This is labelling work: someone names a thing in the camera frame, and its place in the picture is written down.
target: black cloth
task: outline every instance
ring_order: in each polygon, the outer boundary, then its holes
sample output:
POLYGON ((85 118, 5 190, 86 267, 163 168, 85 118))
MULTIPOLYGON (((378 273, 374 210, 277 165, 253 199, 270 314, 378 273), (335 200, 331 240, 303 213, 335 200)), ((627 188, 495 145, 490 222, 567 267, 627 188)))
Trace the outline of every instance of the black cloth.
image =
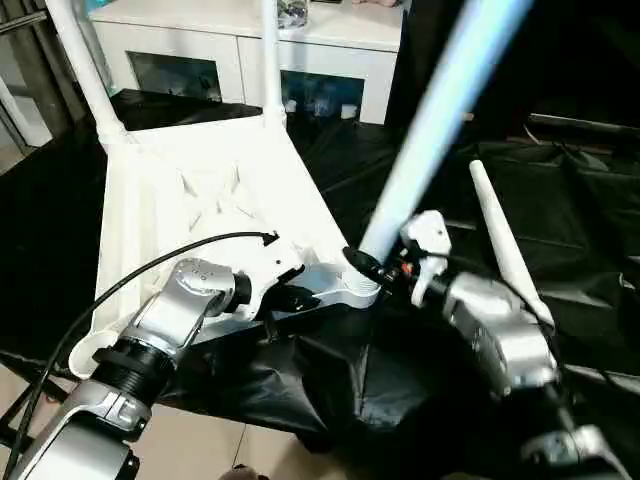
MULTIPOLYGON (((114 104, 129 129, 258 112, 131 91, 114 104)), ((288 129, 345 237, 357 245, 401 135, 301 118, 290 119, 288 129)), ((562 330, 575 337, 559 339, 563 359, 640 374, 636 159, 468 143, 462 136, 420 208, 443 213, 455 255, 494 272, 468 172, 478 156, 537 287, 562 330)), ((92 301, 105 160, 87 119, 0 178, 0 359, 42 362, 92 301)), ((364 311, 338 305, 283 320, 277 331, 270 340, 257 327, 196 346, 164 402, 348 445, 351 459, 360 451, 365 463, 384 460, 381 476, 384 466, 417 458, 433 475, 466 468, 509 476, 507 425, 492 410, 465 345, 435 312, 416 312, 406 299, 383 296, 364 311)), ((589 415, 637 468, 637 401, 569 380, 586 398, 589 415)))

